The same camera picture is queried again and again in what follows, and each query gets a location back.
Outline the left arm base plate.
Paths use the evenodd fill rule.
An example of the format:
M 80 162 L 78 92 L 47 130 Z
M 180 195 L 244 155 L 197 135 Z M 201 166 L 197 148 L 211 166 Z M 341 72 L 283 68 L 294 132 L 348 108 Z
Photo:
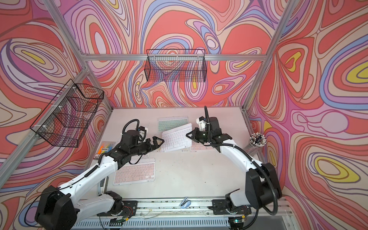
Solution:
M 121 205 L 113 206 L 113 211 L 99 213 L 97 216 L 131 218 L 136 215 L 137 206 L 137 200 L 123 200 Z

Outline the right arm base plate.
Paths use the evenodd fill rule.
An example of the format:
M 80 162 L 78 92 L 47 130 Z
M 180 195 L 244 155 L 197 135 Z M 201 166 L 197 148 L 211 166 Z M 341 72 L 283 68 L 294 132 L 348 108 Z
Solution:
M 213 211 L 214 215 L 245 215 L 248 216 L 252 213 L 251 209 L 247 206 L 236 207 L 228 199 L 214 199 L 212 205 L 208 207 Z

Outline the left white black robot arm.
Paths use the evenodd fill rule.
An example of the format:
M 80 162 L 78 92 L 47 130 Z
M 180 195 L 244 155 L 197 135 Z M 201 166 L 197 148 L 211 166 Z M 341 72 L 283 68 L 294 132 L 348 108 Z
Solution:
M 154 136 L 142 139 L 137 130 L 122 134 L 121 141 L 110 151 L 100 155 L 98 162 L 74 179 L 60 185 L 49 186 L 41 194 L 35 221 L 46 230 L 70 230 L 75 223 L 97 214 L 117 216 L 124 210 L 122 197 L 113 192 L 81 201 L 81 198 L 99 182 L 122 168 L 133 156 L 150 153 L 165 142 Z

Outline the pink keyboard front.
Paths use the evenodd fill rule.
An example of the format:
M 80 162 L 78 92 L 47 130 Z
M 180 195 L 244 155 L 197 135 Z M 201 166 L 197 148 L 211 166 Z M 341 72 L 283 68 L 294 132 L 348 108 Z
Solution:
M 113 185 L 123 186 L 153 182 L 155 180 L 155 159 L 148 158 L 138 164 L 127 164 L 116 171 Z

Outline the white keyboard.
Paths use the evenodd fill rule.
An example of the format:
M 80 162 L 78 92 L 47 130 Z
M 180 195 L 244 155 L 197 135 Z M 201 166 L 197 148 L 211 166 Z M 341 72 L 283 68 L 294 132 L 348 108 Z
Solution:
M 176 127 L 162 133 L 163 145 L 160 147 L 161 152 L 171 152 L 186 149 L 192 146 L 192 140 L 186 135 L 192 131 L 192 124 L 188 123 L 180 127 Z

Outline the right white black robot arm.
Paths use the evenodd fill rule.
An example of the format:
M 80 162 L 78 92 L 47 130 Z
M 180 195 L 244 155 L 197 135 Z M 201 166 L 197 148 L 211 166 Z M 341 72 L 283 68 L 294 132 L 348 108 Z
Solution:
M 245 174 L 245 188 L 225 196 L 226 209 L 234 213 L 242 206 L 255 210 L 264 209 L 270 215 L 278 213 L 278 200 L 282 198 L 275 167 L 256 160 L 236 144 L 233 138 L 223 133 L 216 117 L 200 117 L 198 127 L 186 134 L 195 143 L 212 147 L 230 159 Z

